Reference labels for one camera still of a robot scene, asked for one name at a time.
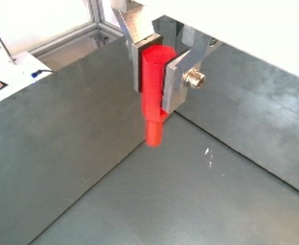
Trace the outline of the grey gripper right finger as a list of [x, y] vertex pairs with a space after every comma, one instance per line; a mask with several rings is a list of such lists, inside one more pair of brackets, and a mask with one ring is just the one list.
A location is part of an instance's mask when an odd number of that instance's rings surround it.
[[188, 89], [198, 89], [205, 76], [198, 72], [201, 61], [222, 42], [192, 27], [182, 29], [181, 42], [189, 47], [165, 65], [162, 111], [170, 113], [185, 101]]

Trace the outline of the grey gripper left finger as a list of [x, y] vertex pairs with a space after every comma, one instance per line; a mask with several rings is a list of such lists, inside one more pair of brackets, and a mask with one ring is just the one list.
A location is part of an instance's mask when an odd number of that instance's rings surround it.
[[162, 43], [154, 33], [152, 21], [156, 19], [149, 9], [134, 0], [110, 0], [110, 8], [126, 38], [129, 59], [133, 63], [134, 90], [141, 91], [141, 51], [153, 44]]

